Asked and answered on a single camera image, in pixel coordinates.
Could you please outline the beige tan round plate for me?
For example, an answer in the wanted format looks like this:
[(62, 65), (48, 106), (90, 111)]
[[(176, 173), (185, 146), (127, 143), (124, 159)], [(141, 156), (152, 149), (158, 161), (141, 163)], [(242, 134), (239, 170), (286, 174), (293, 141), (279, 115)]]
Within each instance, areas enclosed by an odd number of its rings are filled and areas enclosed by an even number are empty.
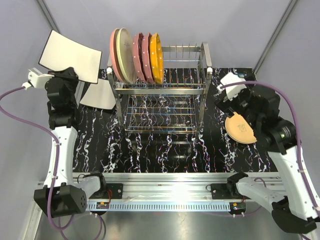
[(236, 112), (233, 113), (233, 116), (225, 119), (224, 126), (227, 134), (238, 143), (248, 145), (257, 142), (251, 126)]

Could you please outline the square black-rimmed plate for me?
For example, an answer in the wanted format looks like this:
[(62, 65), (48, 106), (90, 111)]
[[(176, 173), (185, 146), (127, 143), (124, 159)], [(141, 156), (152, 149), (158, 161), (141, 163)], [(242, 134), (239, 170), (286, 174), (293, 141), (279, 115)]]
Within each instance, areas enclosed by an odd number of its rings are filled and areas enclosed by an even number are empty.
[(90, 84), (80, 104), (103, 110), (112, 110), (116, 100), (108, 80), (98, 79), (97, 84)]
[(102, 52), (52, 30), (47, 38), (38, 64), (58, 72), (71, 67), (82, 82), (97, 84)]

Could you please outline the pink dotted plate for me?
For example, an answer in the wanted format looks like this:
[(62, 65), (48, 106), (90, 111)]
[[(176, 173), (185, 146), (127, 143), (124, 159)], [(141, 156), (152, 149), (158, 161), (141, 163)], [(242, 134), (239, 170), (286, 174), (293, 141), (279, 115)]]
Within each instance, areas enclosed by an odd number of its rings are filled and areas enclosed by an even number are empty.
[(133, 63), (137, 77), (144, 83), (147, 82), (147, 78), (144, 73), (143, 62), (142, 62), (142, 39), (144, 35), (142, 32), (137, 33), (133, 38), (132, 43), (132, 56)]
[(142, 66), (145, 75), (145, 79), (148, 83), (154, 84), (154, 78), (152, 73), (151, 67), (151, 60), (150, 60), (150, 39), (151, 33), (147, 33), (143, 36), (141, 42), (141, 52), (142, 52)]

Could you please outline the yellow dotted plate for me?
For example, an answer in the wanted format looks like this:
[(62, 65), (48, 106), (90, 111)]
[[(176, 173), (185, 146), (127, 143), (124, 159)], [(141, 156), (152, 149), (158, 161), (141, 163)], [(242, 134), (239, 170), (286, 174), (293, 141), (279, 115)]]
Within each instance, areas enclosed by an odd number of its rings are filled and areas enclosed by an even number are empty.
[(159, 34), (153, 34), (149, 41), (150, 66), (156, 84), (164, 80), (164, 57)]

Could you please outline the teal-rimmed lettered plate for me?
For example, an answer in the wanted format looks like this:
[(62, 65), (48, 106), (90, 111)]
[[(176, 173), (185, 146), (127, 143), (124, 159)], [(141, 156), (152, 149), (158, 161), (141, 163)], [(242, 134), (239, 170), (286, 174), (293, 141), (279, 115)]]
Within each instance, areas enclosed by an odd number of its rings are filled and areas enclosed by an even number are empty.
[(247, 74), (246, 73), (238, 73), (237, 76), (239, 78), (245, 79), (247, 77)]

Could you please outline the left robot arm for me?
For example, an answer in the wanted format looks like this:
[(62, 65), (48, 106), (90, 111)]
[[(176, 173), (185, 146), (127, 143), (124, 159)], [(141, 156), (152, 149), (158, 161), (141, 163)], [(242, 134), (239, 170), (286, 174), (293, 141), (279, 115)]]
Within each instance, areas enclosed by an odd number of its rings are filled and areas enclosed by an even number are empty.
[(72, 67), (49, 71), (44, 84), (48, 102), (49, 134), (52, 137), (49, 168), (43, 187), (34, 191), (34, 201), (49, 218), (82, 214), (87, 201), (101, 199), (108, 187), (102, 173), (91, 172), (73, 180), (74, 147), (78, 135), (79, 111), (75, 97), (79, 78)]

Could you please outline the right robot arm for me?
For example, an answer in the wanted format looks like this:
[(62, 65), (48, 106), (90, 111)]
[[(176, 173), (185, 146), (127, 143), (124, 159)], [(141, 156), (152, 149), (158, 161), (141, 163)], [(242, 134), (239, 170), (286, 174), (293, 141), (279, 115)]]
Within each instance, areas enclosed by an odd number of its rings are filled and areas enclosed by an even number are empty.
[(221, 84), (218, 91), (215, 105), (228, 117), (239, 114), (244, 118), (276, 166), (286, 190), (285, 195), (276, 193), (240, 172), (227, 179), (228, 196), (255, 201), (286, 233), (314, 231), (320, 221), (320, 198), (303, 161), (298, 119), (288, 97), (271, 85), (253, 81)]

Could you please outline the stainless steel dish rack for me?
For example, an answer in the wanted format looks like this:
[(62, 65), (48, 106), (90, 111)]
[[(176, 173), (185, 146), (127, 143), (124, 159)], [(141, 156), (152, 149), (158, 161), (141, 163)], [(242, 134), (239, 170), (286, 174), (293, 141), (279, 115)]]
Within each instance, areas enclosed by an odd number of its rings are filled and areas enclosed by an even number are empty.
[(122, 83), (106, 69), (119, 127), (129, 134), (199, 135), (213, 68), (209, 44), (162, 48), (163, 83)]

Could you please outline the pink round plate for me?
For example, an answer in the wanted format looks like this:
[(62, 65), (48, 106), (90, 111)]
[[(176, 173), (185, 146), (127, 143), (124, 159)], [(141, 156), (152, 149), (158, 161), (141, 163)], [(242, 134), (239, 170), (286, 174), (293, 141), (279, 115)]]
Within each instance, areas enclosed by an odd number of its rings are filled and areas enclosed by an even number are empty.
[(119, 61), (118, 61), (118, 54), (117, 54), (117, 35), (119, 33), (120, 29), (116, 28), (113, 30), (110, 36), (110, 42), (109, 42), (109, 51), (110, 51), (110, 57), (111, 57), (111, 63), (114, 70), (114, 73), (119, 81), (122, 83), (125, 82), (125, 78), (122, 74), (122, 71), (120, 69)]

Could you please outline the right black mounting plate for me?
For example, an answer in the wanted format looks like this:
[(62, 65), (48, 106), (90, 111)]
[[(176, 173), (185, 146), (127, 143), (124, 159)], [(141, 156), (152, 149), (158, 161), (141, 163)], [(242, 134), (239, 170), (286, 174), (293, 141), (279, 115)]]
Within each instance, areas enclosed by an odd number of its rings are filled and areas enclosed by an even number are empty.
[(210, 193), (213, 200), (247, 200), (247, 196), (236, 195), (230, 193), (227, 189), (226, 183), (212, 183), (210, 184)]

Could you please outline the right small circuit board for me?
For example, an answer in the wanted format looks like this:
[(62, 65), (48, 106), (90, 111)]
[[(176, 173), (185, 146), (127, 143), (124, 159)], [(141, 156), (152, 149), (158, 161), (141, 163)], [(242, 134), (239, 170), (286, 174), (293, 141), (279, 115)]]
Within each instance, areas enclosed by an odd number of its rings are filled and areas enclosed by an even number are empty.
[(241, 214), (246, 212), (246, 203), (243, 202), (232, 202), (230, 203), (230, 211), (235, 214)]

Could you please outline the small circuit board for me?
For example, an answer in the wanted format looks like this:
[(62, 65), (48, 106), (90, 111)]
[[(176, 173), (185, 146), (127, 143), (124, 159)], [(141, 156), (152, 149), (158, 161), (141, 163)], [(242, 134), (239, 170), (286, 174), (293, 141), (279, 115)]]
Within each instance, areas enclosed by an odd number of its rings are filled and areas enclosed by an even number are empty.
[(109, 202), (97, 202), (96, 203), (96, 208), (97, 209), (109, 209), (109, 205), (110, 205), (110, 203)]
[(235, 214), (241, 214), (246, 212), (246, 203), (243, 202), (232, 202), (230, 203), (230, 211)]

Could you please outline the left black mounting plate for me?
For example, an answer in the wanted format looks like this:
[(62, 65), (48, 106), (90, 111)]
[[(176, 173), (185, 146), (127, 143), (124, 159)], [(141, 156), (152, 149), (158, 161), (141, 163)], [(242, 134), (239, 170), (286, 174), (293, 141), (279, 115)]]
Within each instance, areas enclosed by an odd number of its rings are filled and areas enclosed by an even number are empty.
[(90, 199), (108, 199), (110, 194), (112, 200), (120, 200), (123, 197), (123, 187), (124, 185), (122, 183), (107, 183), (106, 191), (104, 193), (95, 193), (90, 197)]

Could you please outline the right aluminium frame post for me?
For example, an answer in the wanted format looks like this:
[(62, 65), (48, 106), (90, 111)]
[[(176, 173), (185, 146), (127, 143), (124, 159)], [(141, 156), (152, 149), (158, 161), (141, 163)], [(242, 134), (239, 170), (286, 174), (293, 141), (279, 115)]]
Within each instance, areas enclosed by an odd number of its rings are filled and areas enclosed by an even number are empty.
[(273, 30), (270, 38), (268, 39), (267, 44), (265, 45), (262, 53), (260, 54), (260, 57), (257, 60), (257, 63), (255, 64), (253, 68), (253, 73), (257, 75), (260, 68), (262, 67), (263, 63), (265, 62), (270, 50), (272, 49), (273, 45), (275, 44), (276, 40), (278, 39), (280, 33), (284, 29), (287, 21), (289, 20), (291, 14), (295, 10), (296, 6), (298, 5), (299, 0), (290, 0), (283, 11), (279, 21), (277, 22), (275, 29)]

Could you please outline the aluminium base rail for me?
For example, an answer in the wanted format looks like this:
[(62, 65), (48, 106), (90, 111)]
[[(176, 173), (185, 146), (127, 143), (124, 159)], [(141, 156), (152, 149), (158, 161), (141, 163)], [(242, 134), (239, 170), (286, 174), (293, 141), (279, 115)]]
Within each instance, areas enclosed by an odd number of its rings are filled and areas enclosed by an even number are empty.
[[(88, 174), (73, 174), (78, 184)], [(102, 173), (106, 183), (123, 184), (122, 199), (88, 199), (86, 211), (106, 212), (229, 212), (230, 203), (248, 199), (212, 199), (210, 184), (227, 184), (243, 173)], [(109, 209), (97, 209), (108, 202)]]

